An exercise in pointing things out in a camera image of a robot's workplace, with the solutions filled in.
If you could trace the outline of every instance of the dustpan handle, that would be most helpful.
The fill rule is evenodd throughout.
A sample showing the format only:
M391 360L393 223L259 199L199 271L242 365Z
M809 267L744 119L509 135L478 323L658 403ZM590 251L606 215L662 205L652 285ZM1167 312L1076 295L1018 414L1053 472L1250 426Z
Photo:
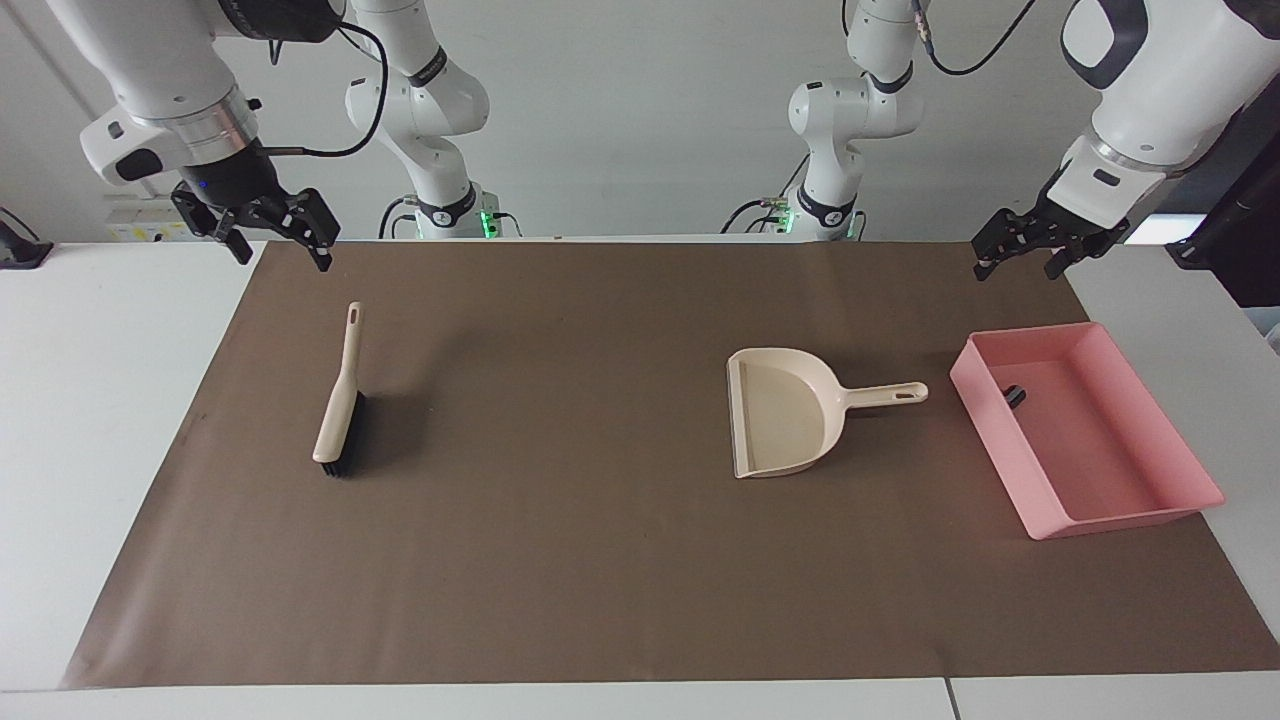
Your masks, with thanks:
M899 383L895 386L860 387L845 391L845 410L856 407L887 407L924 402L929 387L924 383Z

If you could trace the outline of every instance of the black bristles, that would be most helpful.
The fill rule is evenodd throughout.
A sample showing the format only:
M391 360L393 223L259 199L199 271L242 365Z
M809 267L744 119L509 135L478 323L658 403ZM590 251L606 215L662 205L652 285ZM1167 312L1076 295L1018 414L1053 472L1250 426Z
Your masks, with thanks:
M356 454L356 441L361 425L361 414L365 407L365 393L356 392L356 402L351 407L351 423L347 425L347 437L342 441L342 454L333 462L321 462L320 468L330 478L346 477L352 470L352 460Z

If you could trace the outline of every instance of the beige dustpan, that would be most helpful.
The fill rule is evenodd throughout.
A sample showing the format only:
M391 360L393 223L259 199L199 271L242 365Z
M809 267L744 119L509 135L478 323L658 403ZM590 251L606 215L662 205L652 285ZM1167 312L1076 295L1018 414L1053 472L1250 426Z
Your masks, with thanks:
M749 347L728 359L733 474L799 473L831 450L845 411L923 402L924 383L847 389L826 363L803 350Z

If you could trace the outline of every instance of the white wall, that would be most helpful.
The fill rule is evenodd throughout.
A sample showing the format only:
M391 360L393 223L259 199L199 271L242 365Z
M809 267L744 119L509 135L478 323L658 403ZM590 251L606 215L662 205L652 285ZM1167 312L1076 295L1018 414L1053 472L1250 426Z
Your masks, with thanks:
M40 0L0 0L49 47L93 111L105 81L76 54ZM1023 0L937 0L940 55L980 56ZM778 190L805 152L787 126L801 82L851 74L836 0L434 0L436 35L484 82L493 115L457 138L475 179L529 234L714 232L741 202ZM1025 209L1096 95L1066 68L1057 32L1069 0L1042 0L1000 56L977 76L947 78L916 53L928 97L913 136L861 145L868 240L966 240L998 206ZM0 202L63 240L101 233L102 196L79 156L88 117L20 32L0 29ZM340 37L288 45L271 68L266 46L216 47L244 92L261 97L271 145L340 147L360 136L343 110L353 77L376 64ZM392 155L276 160L289 190L321 190L344 237L367 237L387 201L410 191ZM168 190L172 182L156 183Z

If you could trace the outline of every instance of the pink bin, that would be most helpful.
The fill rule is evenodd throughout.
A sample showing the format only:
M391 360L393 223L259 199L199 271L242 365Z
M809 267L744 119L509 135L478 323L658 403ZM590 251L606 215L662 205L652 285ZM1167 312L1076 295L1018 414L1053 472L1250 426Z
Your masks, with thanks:
M1166 523L1222 492L1097 323L969 336L951 368L1034 539ZM1016 410L1002 388L1021 386Z

